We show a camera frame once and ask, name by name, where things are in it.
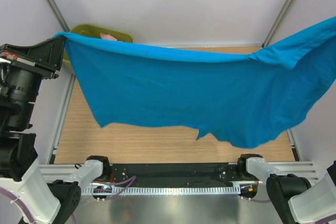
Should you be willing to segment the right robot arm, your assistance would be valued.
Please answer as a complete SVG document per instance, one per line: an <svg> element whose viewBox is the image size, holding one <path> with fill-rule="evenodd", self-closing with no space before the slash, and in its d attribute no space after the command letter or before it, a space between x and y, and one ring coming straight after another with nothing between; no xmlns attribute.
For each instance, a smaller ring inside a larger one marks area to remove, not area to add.
<svg viewBox="0 0 336 224"><path fill-rule="evenodd" d="M266 184L268 197L283 223L335 220L335 163L313 186L304 177L285 174L260 155L241 155L237 168L242 175L252 175Z"/></svg>

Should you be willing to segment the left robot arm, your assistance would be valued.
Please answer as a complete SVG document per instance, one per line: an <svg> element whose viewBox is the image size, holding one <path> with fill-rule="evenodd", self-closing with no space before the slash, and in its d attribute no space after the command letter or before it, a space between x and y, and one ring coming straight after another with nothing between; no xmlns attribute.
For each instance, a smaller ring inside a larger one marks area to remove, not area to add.
<svg viewBox="0 0 336 224"><path fill-rule="evenodd" d="M47 183L35 150L30 119L44 79L56 79L66 39L47 39L33 46L1 46L1 194L21 211L21 223L65 223L76 210L81 192L110 174L109 160L90 156L74 173Z"/></svg>

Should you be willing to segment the blue t shirt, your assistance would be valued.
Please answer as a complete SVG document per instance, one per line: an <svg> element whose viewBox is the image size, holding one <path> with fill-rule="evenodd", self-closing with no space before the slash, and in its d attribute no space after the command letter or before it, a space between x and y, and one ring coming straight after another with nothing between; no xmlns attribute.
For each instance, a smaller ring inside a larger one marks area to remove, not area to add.
<svg viewBox="0 0 336 224"><path fill-rule="evenodd" d="M335 81L335 18L250 54L62 36L100 127L185 126L254 148L300 124Z"/></svg>

